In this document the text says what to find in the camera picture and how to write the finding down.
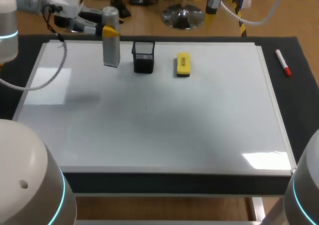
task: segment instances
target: black table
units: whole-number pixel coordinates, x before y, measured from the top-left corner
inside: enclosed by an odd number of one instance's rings
[[[70,35],[70,40],[99,40],[94,36]],[[19,55],[6,64],[1,78],[25,86],[43,43],[50,35],[19,37]],[[122,36],[122,41],[254,42],[263,49],[271,82],[296,162],[309,139],[319,129],[319,89],[297,38],[273,37],[144,37]],[[287,78],[275,54],[279,49],[293,74]],[[0,118],[12,119],[22,92],[0,86]],[[290,178],[188,174],[66,173],[75,193],[164,193],[283,195]]]

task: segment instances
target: black cable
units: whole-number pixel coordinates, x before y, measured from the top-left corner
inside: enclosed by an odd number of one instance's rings
[[[45,10],[46,8],[49,8],[48,9],[48,16],[47,18],[45,17]],[[55,29],[53,29],[53,27],[50,25],[50,18],[51,18],[51,15],[54,14],[55,12],[61,12],[63,10],[63,8],[61,6],[55,6],[55,5],[52,5],[52,4],[46,4],[43,8],[42,8],[42,17],[46,23],[46,27],[48,28],[49,31],[51,31],[52,33],[54,33],[58,39],[61,41],[61,42],[64,42],[64,38],[63,36],[60,34],[60,33],[57,33],[55,31]]]

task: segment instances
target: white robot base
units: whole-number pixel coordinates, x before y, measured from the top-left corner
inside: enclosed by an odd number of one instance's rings
[[[0,120],[0,224],[73,225],[73,192],[42,140],[29,128]]]

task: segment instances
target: gray cylinder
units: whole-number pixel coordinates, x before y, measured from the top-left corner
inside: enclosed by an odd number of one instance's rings
[[[115,7],[107,6],[102,10],[102,24],[112,27],[119,32],[119,11]],[[120,37],[104,37],[103,62],[105,66],[118,67],[120,63]]]
[[[290,225],[319,224],[319,130],[310,139],[285,193]]]

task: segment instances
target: white cable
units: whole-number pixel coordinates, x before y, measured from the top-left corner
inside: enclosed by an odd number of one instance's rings
[[[67,52],[68,52],[68,49],[66,47],[66,43],[65,42],[62,42],[62,46],[64,48],[64,53],[63,53],[63,58],[62,58],[62,61],[60,63],[60,66],[59,68],[57,69],[57,71],[55,72],[55,74],[53,75],[52,78],[50,78],[46,83],[40,85],[40,86],[37,86],[37,87],[32,87],[32,88],[24,88],[24,87],[19,87],[19,86],[16,86],[16,85],[13,85],[13,84],[10,84],[6,81],[4,81],[3,79],[0,79],[0,83],[7,86],[7,87],[10,87],[12,89],[16,89],[16,90],[21,90],[21,91],[34,91],[34,90],[39,90],[39,89],[42,89],[44,88],[45,86],[49,85],[57,76],[58,74],[60,73],[61,69],[63,68],[63,65],[65,63],[65,59],[66,59],[66,55],[67,55]]]
[[[229,14],[231,14],[234,18],[236,18],[238,21],[246,23],[246,24],[250,24],[250,25],[262,25],[264,23],[266,23],[269,18],[273,15],[273,13],[275,12],[277,5],[278,5],[278,1],[279,0],[275,0],[274,6],[273,8],[269,11],[268,15],[262,20],[262,21],[257,21],[257,22],[253,22],[253,21],[248,21],[245,19],[242,19],[240,17],[238,17],[237,15],[235,15],[232,11],[230,11],[230,9],[228,9],[224,3],[221,1],[220,4],[222,6],[223,9],[225,9]]]

